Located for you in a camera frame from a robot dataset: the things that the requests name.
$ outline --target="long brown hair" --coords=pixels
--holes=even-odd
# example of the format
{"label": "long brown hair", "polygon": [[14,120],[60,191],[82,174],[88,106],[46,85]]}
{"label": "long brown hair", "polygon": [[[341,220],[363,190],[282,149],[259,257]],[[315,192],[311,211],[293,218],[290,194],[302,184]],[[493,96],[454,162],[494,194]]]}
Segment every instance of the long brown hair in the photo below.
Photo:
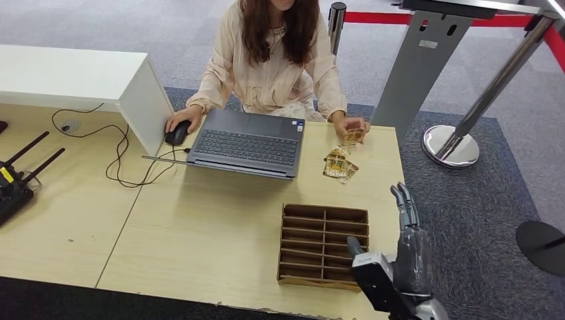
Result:
{"label": "long brown hair", "polygon": [[[269,60],[267,35],[270,0],[240,0],[243,12],[243,45],[247,49],[250,64]],[[282,15],[284,23],[285,57],[292,63],[304,65],[312,48],[312,38],[318,27],[320,5],[318,0],[296,0],[294,5]]]}

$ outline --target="yellow label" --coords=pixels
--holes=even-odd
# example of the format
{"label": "yellow label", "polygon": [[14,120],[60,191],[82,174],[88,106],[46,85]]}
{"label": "yellow label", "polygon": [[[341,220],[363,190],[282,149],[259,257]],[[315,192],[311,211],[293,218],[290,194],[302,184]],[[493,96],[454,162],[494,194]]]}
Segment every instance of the yellow label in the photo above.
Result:
{"label": "yellow label", "polygon": [[12,178],[12,176],[10,175],[10,172],[8,172],[8,170],[6,170],[6,168],[4,168],[4,167],[0,168],[0,173],[2,173],[2,175],[4,176],[4,179],[6,179],[6,181],[8,181],[8,183],[14,182],[14,178]]}

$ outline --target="light wooden desk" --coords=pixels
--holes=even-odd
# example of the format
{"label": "light wooden desk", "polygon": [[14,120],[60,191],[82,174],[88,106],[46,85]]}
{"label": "light wooden desk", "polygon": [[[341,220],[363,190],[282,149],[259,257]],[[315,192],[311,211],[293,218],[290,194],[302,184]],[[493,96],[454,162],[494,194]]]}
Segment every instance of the light wooden desk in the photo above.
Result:
{"label": "light wooden desk", "polygon": [[338,144],[334,129],[308,123],[304,134],[295,181],[177,165],[176,173],[143,187],[98,288],[331,319],[387,319],[362,293],[277,284],[283,203],[368,209],[370,248],[396,252],[398,211],[389,188],[403,176],[394,129],[373,127],[349,158],[360,169],[347,185],[322,176],[322,159]]}
{"label": "light wooden desk", "polygon": [[[0,227],[0,275],[94,287],[139,189],[105,177],[122,138],[116,129],[84,139],[66,137],[51,124],[55,111],[0,105],[0,119],[10,125],[0,133],[0,159],[8,160],[42,132],[51,132],[14,163],[16,170],[31,171],[56,150],[67,149],[39,174],[43,188],[32,204]],[[112,123],[126,127],[119,113],[60,113],[57,118],[79,119],[76,134]],[[129,139],[121,174],[138,181],[150,161],[141,159],[143,148],[135,136]]]}

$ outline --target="black round base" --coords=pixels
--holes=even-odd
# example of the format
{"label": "black round base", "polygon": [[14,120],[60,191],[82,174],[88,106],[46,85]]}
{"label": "black round base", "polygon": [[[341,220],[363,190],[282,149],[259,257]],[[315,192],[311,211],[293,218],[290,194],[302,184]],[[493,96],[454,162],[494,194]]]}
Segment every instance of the black round base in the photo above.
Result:
{"label": "black round base", "polygon": [[538,268],[565,276],[565,235],[539,221],[526,221],[516,230],[516,242],[523,254]]}

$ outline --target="beige blouse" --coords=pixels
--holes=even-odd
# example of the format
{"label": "beige blouse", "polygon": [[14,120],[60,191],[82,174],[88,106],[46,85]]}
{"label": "beige blouse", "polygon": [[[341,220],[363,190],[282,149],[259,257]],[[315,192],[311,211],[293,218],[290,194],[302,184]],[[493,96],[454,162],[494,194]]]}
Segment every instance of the beige blouse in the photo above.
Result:
{"label": "beige blouse", "polygon": [[306,101],[315,93],[318,110],[325,119],[335,111],[346,111],[347,100],[341,92],[335,56],[330,52],[330,37],[321,14],[312,59],[303,67],[284,58],[283,28],[273,29],[267,38],[271,44],[271,59],[255,66],[247,63],[241,34],[241,10],[239,2],[235,1],[221,19],[214,53],[200,89],[187,105],[200,105],[205,111],[223,108],[233,91],[246,112],[270,113]]}

